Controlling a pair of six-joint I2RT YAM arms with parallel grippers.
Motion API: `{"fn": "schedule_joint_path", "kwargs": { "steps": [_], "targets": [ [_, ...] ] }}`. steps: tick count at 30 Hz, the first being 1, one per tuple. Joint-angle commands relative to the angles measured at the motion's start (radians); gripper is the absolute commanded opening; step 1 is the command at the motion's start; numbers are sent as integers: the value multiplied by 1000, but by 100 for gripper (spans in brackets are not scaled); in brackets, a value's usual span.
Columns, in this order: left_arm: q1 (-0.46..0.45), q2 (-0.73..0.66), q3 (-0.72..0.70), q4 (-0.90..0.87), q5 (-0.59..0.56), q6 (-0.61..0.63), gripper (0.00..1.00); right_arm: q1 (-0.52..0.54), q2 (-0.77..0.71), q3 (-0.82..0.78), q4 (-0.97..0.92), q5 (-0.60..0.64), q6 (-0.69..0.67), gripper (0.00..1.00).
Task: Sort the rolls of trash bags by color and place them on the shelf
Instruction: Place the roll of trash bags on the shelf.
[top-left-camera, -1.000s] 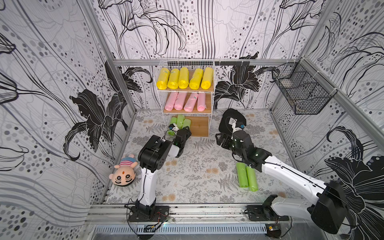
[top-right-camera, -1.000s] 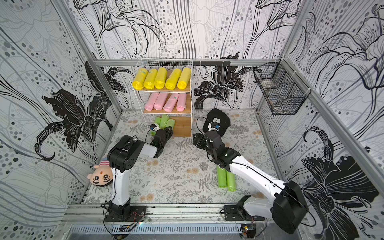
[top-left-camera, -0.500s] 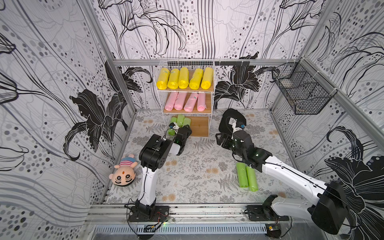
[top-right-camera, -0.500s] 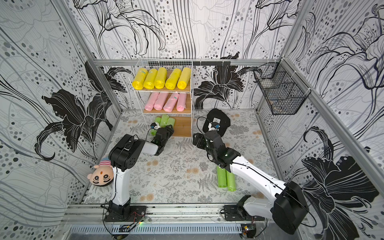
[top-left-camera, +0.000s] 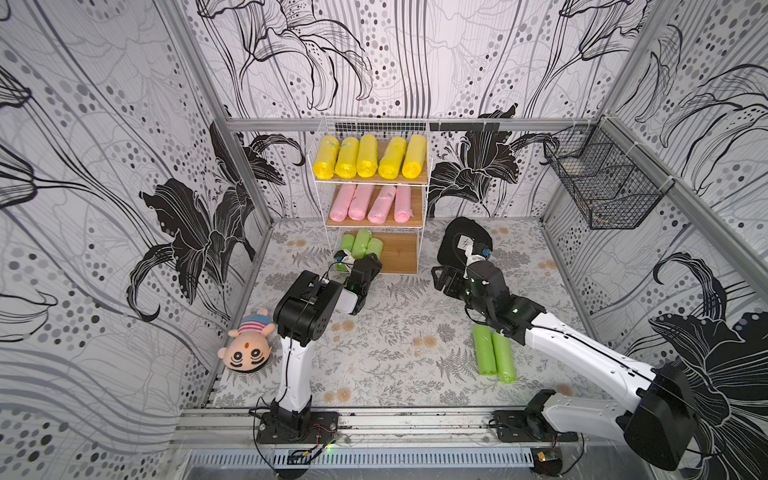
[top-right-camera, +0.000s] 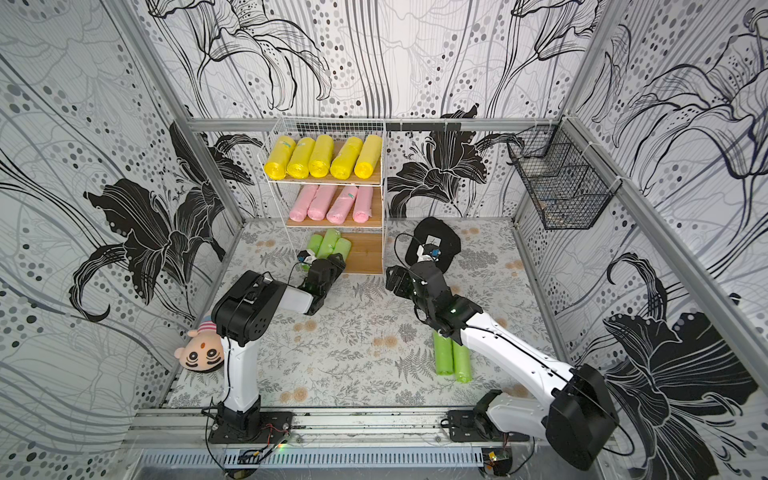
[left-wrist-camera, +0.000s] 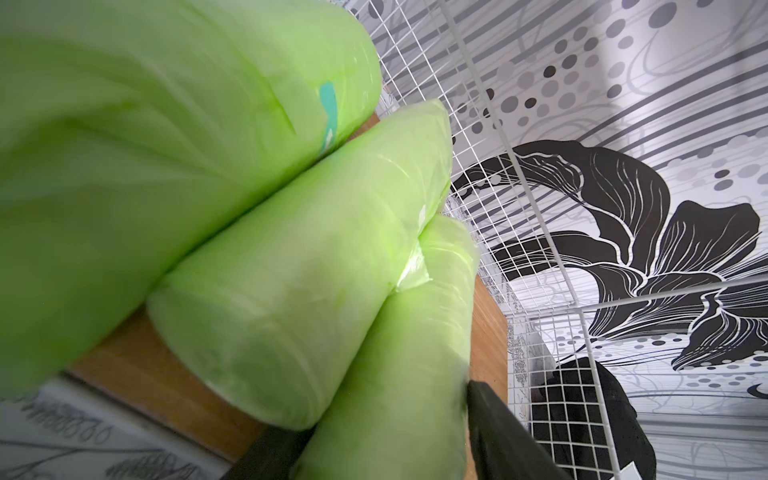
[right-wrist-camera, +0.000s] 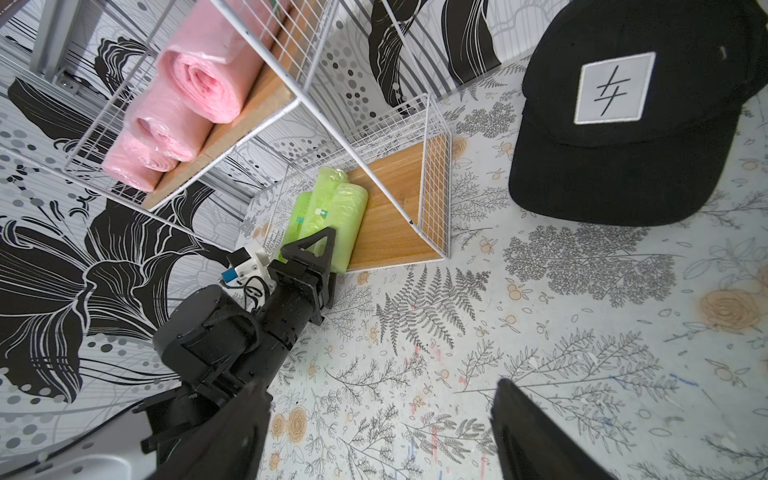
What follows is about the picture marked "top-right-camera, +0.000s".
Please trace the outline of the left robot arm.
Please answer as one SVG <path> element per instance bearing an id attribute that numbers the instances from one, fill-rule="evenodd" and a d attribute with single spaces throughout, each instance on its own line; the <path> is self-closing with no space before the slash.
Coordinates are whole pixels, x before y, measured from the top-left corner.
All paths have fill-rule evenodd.
<path id="1" fill-rule="evenodd" d="M 217 421 L 244 430 L 258 422 L 260 391 L 256 374 L 258 341 L 280 310 L 312 316 L 324 305 L 346 268 L 341 254 L 314 260 L 298 287 L 269 272 L 245 271 L 214 305 L 211 320 L 223 341 L 226 393 L 217 405 Z"/>

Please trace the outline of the yellow trash bag roll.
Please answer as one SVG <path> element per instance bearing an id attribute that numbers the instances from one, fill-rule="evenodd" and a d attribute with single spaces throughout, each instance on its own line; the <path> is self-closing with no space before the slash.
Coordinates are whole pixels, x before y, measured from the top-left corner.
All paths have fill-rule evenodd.
<path id="1" fill-rule="evenodd" d="M 309 173 L 313 178 L 324 178 L 328 175 L 334 148 L 334 139 L 331 136 L 317 137 L 308 164 Z"/>
<path id="2" fill-rule="evenodd" d="M 383 139 L 378 135 L 368 135 L 357 158 L 354 174 L 360 179 L 369 179 L 381 158 Z"/>
<path id="3" fill-rule="evenodd" d="M 309 162 L 315 147 L 315 140 L 310 137 L 300 139 L 286 167 L 286 173 L 294 179 L 309 177 Z"/>
<path id="4" fill-rule="evenodd" d="M 290 136 L 280 136 L 277 138 L 267 162 L 264 165 L 264 172 L 271 180 L 283 180 L 287 175 L 287 167 L 296 148 L 296 141 Z"/>
<path id="5" fill-rule="evenodd" d="M 363 141 L 358 137 L 350 137 L 345 141 L 330 166 L 330 173 L 335 179 L 349 179 L 362 147 Z"/>

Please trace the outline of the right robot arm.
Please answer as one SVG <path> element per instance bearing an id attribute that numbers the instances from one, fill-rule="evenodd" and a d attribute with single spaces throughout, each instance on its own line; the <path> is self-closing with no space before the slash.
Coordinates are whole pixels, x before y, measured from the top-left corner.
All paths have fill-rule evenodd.
<path id="1" fill-rule="evenodd" d="M 386 270 L 386 288 L 412 301 L 422 323 L 494 362 L 532 394 L 515 400 L 486 396 L 476 414 L 500 433 L 545 440 L 572 467 L 587 471 L 620 425 L 603 375 L 589 365 L 571 366 L 507 331 L 482 307 L 452 293 L 431 261 Z"/>

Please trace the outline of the pink trash bag roll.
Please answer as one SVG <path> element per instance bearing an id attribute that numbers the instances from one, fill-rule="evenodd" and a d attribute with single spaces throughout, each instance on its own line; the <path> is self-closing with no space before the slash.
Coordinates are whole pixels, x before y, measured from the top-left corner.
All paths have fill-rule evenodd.
<path id="1" fill-rule="evenodd" d="M 352 216 L 355 223 L 366 223 L 372 217 L 373 193 L 372 186 L 364 185 L 358 188 Z"/>
<path id="2" fill-rule="evenodd" d="M 294 222 L 303 222 L 308 215 L 309 207 L 315 198 L 319 186 L 306 184 L 301 187 L 297 198 L 289 212 L 289 218 Z"/>
<path id="3" fill-rule="evenodd" d="M 307 216 L 311 220 L 322 221 L 326 218 L 336 190 L 337 187 L 335 185 L 323 184 L 318 187 L 307 210 Z"/>
<path id="4" fill-rule="evenodd" d="M 359 188 L 354 185 L 345 186 L 329 208 L 326 219 L 334 224 L 343 224 L 355 204 Z"/>

